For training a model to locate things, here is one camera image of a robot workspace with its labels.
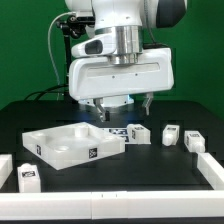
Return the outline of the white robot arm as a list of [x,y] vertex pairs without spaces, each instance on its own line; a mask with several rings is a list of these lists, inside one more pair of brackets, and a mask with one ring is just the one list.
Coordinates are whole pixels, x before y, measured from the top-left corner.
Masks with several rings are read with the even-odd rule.
[[142,30],[175,26],[185,15],[187,0],[65,0],[71,13],[94,36],[72,47],[69,94],[91,99],[102,120],[105,110],[122,104],[123,96],[144,94],[148,107],[153,94],[174,84],[171,49],[142,41]]

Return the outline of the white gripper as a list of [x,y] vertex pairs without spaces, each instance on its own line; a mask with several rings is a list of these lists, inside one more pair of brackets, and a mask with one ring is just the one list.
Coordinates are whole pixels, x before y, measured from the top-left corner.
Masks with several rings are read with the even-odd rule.
[[142,107],[149,115],[152,92],[169,90],[173,84],[169,48],[145,50],[133,65],[112,65],[107,57],[77,59],[69,71],[70,96],[94,99],[102,122],[110,120],[110,113],[101,105],[101,98],[146,93]]

